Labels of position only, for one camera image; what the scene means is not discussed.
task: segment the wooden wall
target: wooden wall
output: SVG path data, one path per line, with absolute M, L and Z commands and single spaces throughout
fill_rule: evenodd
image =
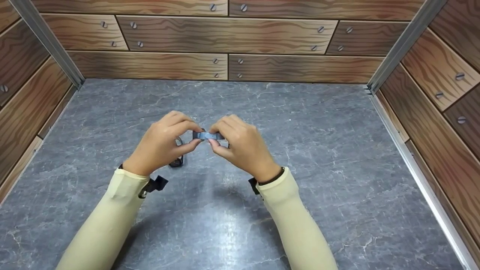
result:
M 0 202 L 70 98 L 71 85 L 8 0 L 0 0 Z
M 369 81 L 424 0 L 33 0 L 85 77 Z
M 480 5 L 448 0 L 377 97 L 480 266 Z

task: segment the gray marble surface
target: gray marble surface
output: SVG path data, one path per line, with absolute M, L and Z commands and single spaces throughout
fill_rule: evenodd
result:
M 0 269 L 51 270 L 148 126 L 235 113 L 289 166 L 340 270 L 460 270 L 361 86 L 89 79 L 0 208 Z M 289 269 L 249 175 L 202 143 L 152 193 L 119 270 Z

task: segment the screw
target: screw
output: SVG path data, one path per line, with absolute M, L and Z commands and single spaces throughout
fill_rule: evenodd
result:
M 457 120 L 456 120 L 459 124 L 463 124 L 467 121 L 467 119 L 465 118 L 465 116 L 460 116 Z
M 457 74 L 455 75 L 455 79 L 456 79 L 457 81 L 462 80 L 463 78 L 465 78 L 465 73 L 463 73 L 463 72 L 457 73 Z

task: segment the arm sleeve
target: arm sleeve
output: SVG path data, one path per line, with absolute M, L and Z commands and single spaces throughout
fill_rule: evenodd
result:
M 127 238 L 149 178 L 117 169 L 107 192 L 65 250 L 57 270 L 110 270 Z
M 327 241 L 303 206 L 290 170 L 285 168 L 274 182 L 256 187 L 278 228 L 292 269 L 337 270 Z

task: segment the metal frame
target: metal frame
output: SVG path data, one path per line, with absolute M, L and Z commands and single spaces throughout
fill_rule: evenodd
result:
M 423 3 L 368 82 L 372 94 L 375 95 L 446 2 L 447 0 L 426 0 Z
M 371 96 L 371 100 L 372 100 L 373 106 L 377 110 L 378 115 L 380 116 L 380 118 L 382 119 L 382 122 L 387 128 L 387 131 L 390 137 L 395 143 L 396 148 L 400 152 L 404 162 L 406 163 L 408 169 L 410 170 L 410 173 L 412 174 L 413 178 L 415 179 L 415 182 L 420 188 L 421 193 L 425 197 L 425 200 L 427 201 L 428 206 L 432 210 L 433 215 L 435 216 L 438 223 L 440 224 L 440 227 L 445 233 L 445 236 L 447 237 L 448 242 L 450 242 L 450 245 L 452 246 L 456 256 L 460 260 L 460 263 L 462 264 L 463 268 L 466 270 L 479 270 L 477 264 L 475 263 L 475 260 L 473 259 L 472 255 L 468 251 L 467 246 L 465 246 L 465 243 L 463 242 L 462 238 L 460 237 L 457 230 L 455 229 L 455 226 L 453 225 L 447 213 L 445 212 L 442 204 L 440 203 L 437 196 L 435 195 L 432 188 L 430 187 L 430 184 L 425 178 L 425 175 L 422 173 L 422 171 L 420 170 L 420 167 L 412 157 L 410 150 L 407 148 L 402 138 L 396 131 L 395 126 L 393 125 L 392 121 L 388 117 L 378 97 L 373 95 Z
M 9 1 L 75 87 L 79 89 L 85 81 L 85 78 L 75 63 L 73 63 L 67 51 L 65 51 L 60 44 L 57 37 L 50 30 L 50 27 L 40 15 L 35 5 L 31 0 Z

